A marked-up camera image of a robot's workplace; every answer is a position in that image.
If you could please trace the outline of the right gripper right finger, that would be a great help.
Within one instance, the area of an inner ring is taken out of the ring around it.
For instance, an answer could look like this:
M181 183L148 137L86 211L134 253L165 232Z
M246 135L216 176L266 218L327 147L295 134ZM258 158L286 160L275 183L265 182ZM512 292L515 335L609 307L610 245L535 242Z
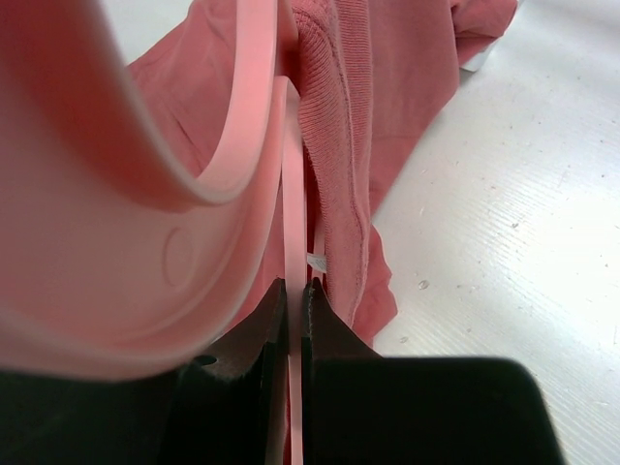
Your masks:
M369 406L380 356L333 311L322 281L302 300L303 458L306 464L379 464Z

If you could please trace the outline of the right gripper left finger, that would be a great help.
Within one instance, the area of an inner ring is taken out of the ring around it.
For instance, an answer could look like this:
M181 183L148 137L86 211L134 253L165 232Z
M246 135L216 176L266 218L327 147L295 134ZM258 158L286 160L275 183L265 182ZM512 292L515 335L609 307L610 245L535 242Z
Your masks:
M183 370L164 438L167 464L282 464L287 439L285 283Z

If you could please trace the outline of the pink plastic hanger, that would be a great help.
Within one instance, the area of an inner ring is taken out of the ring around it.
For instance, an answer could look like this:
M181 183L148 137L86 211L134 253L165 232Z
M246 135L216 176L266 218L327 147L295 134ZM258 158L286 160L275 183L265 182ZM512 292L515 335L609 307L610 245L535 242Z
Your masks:
M205 168L166 142L96 1L1 5L1 460L167 464L182 370L285 283L285 461L303 462L306 280L286 1L233 1Z

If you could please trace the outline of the pink t shirt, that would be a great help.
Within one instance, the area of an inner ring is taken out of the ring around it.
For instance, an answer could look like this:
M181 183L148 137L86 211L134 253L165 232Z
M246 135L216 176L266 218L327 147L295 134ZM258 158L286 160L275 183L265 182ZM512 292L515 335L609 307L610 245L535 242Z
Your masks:
M325 232L327 294L366 343L396 316L372 218L459 68L501 38L513 1L294 1L293 81ZM199 174L220 138L233 77L235 3L195 1L128 70L180 162Z

